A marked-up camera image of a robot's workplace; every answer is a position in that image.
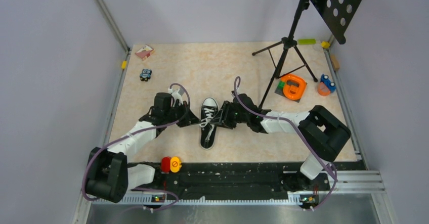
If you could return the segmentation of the black white canvas sneaker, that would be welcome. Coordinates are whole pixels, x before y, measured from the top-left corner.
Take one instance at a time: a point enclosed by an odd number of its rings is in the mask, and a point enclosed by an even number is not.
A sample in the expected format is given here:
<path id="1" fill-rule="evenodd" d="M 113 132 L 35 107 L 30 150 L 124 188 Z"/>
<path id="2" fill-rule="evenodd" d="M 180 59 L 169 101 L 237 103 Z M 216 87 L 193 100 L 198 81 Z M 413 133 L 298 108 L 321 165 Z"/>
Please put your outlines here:
<path id="1" fill-rule="evenodd" d="M 200 111 L 200 145 L 205 150 L 211 149 L 214 145 L 217 127 L 211 124 L 211 120 L 214 119 L 218 111 L 219 106 L 214 98 L 206 98 L 202 102 Z"/>

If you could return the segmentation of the white shoelace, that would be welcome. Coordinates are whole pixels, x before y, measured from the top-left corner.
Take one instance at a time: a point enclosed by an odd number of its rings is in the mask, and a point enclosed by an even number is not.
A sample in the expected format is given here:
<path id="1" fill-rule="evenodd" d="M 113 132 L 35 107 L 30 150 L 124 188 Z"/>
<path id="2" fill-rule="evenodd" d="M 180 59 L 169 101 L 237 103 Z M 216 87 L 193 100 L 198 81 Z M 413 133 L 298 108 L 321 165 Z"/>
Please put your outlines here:
<path id="1" fill-rule="evenodd" d="M 211 124 L 211 120 L 218 112 L 217 106 L 202 106 L 201 108 L 201 139 L 200 143 L 204 148 L 210 148 L 214 143 L 216 126 Z"/>

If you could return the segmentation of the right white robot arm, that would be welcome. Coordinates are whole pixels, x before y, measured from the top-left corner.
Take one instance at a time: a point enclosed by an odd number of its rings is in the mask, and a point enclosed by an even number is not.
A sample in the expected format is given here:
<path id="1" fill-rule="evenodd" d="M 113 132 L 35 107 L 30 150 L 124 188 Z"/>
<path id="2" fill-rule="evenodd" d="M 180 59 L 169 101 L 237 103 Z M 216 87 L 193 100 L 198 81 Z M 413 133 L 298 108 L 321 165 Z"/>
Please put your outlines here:
<path id="1" fill-rule="evenodd" d="M 333 162 L 351 137 L 349 128 L 324 106 L 316 105 L 309 111 L 288 113 L 259 109 L 246 94 L 233 101 L 224 101 L 210 123 L 234 129 L 246 124 L 256 133 L 295 133 L 310 151 L 296 176 L 298 186 L 311 189 L 320 172 L 326 171 L 337 179 Z"/>

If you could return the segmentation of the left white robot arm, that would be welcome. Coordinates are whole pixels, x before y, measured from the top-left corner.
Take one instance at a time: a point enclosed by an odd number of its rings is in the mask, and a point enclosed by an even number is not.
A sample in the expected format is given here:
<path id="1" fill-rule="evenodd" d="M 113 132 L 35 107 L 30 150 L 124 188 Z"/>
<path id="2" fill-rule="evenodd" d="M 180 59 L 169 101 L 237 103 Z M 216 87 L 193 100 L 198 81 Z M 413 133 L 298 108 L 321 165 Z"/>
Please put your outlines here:
<path id="1" fill-rule="evenodd" d="M 139 185 L 144 184 L 150 190 L 160 188 L 162 176 L 155 172 L 154 167 L 131 163 L 131 159 L 167 127 L 174 124 L 186 127 L 200 122 L 190 110 L 190 101 L 183 99 L 187 95 L 184 89 L 157 93 L 153 106 L 130 131 L 101 148 L 91 150 L 81 184 L 87 200 L 104 199 L 117 203 L 127 191 Z"/>

